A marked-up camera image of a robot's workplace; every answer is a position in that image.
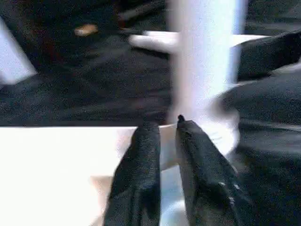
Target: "white plastic pipe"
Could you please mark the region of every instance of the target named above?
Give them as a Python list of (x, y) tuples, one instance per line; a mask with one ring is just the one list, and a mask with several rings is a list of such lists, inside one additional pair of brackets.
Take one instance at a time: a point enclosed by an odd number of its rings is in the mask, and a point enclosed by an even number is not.
[(245, 1), (171, 0), (169, 6), (172, 30), (180, 32), (170, 121), (179, 114), (194, 120), (226, 155), (239, 140), (238, 114), (223, 112), (218, 97), (235, 80), (231, 36), (240, 28)]
[(177, 39), (179, 34), (178, 32), (160, 32), (160, 31), (144, 31), (143, 35), (151, 37), (165, 37), (171, 39)]
[(128, 39), (131, 46), (145, 48), (162, 53), (174, 54), (178, 51), (178, 39), (170, 37), (168, 33), (162, 35), (131, 35)]
[(0, 78), (15, 84), (37, 72), (0, 18)]

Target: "black fabric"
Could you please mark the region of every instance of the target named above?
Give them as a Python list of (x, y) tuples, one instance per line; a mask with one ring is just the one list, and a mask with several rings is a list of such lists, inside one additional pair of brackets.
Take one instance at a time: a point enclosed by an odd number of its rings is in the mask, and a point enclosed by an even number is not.
[[(74, 29), (85, 24), (95, 25), (98, 32), (86, 37), (75, 35)], [(69, 63), (70, 58), (77, 56), (77, 62), (74, 64), (81, 65), (85, 54), (89, 55), (89, 47), (93, 43), (101, 44), (104, 39), (116, 33), (118, 23), (114, 6), (105, 4), (66, 18), (59, 18), (44, 27), (54, 40), (55, 47), (64, 62)]]
[(108, 0), (32, 0), (27, 7), (32, 9), (32, 17), (36, 20), (49, 22), (53, 19), (68, 16), (79, 11), (87, 11), (99, 5), (108, 3)]
[(223, 106), (236, 108), (242, 120), (301, 125), (301, 74), (280, 72), (236, 87), (224, 95)]
[(149, 3), (152, 0), (119, 0), (119, 4), (122, 11), (129, 10), (137, 7), (138, 5)]
[[(84, 58), (82, 66), (60, 66), (53, 73), (36, 75), (0, 90), (0, 124), (165, 123), (171, 103), (167, 57), (132, 50), (119, 36), (94, 45), (90, 53), (94, 51), (96, 57)], [(96, 91), (87, 83), (92, 83)]]
[(258, 225), (301, 225), (301, 129), (240, 123), (232, 162), (258, 210)]
[(261, 20), (281, 17), (299, 3), (300, 0), (248, 0), (248, 17), (260, 18)]
[(257, 79), (268, 76), (272, 70), (299, 61), (301, 31), (246, 41), (238, 47), (241, 49), (238, 80)]

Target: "white cylinder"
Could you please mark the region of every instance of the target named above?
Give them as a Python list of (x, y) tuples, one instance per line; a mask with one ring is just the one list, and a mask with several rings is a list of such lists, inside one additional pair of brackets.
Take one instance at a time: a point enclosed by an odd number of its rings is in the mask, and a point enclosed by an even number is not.
[(1, 17), (0, 50), (0, 78), (5, 84), (15, 84), (37, 73)]
[(179, 34), (178, 32), (144, 31), (143, 35), (151, 37), (165, 37), (170, 39), (177, 39)]
[(171, 27), (180, 32), (172, 60), (171, 122), (179, 114), (194, 120), (226, 155), (239, 140), (238, 114), (223, 112), (218, 97), (235, 80), (238, 53), (230, 51), (231, 36), (239, 30), (245, 1), (172, 0), (169, 6)]
[(131, 35), (128, 41), (131, 46), (162, 53), (172, 54), (176, 53), (178, 50), (177, 39), (164, 34), (161, 36)]

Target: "small orange object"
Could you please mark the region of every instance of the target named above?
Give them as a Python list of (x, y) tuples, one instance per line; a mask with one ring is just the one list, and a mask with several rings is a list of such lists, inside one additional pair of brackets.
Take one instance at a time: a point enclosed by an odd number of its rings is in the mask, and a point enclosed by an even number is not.
[(74, 29), (74, 33), (77, 36), (88, 36), (96, 32), (98, 32), (98, 29), (94, 24), (85, 24)]

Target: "white surface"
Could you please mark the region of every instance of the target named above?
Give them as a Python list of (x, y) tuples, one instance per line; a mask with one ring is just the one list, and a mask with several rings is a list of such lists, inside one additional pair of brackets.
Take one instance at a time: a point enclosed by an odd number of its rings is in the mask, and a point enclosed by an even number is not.
[(178, 165), (161, 172), (160, 226), (188, 226)]
[(143, 35), (152, 37), (166, 37), (171, 39), (177, 39), (179, 36), (178, 32), (160, 32), (160, 31), (144, 31)]
[[(111, 177), (134, 130), (0, 128), (0, 225), (101, 225)], [(175, 126), (160, 133), (161, 169), (168, 169), (176, 162)]]
[(15, 84), (37, 73), (1, 18), (0, 59), (0, 76), (6, 84)]

